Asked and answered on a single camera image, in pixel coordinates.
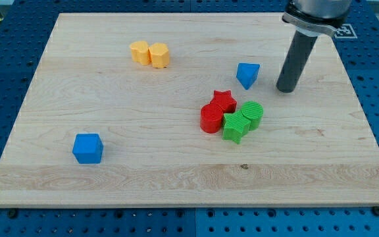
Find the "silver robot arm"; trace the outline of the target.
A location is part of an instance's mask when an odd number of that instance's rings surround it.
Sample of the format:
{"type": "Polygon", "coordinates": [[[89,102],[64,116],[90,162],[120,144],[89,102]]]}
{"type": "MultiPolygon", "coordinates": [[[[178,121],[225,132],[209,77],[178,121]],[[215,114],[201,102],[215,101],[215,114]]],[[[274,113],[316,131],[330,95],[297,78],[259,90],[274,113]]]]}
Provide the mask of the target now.
{"type": "Polygon", "coordinates": [[[351,0],[289,0],[282,20],[309,37],[332,37],[345,22],[351,0]]]}

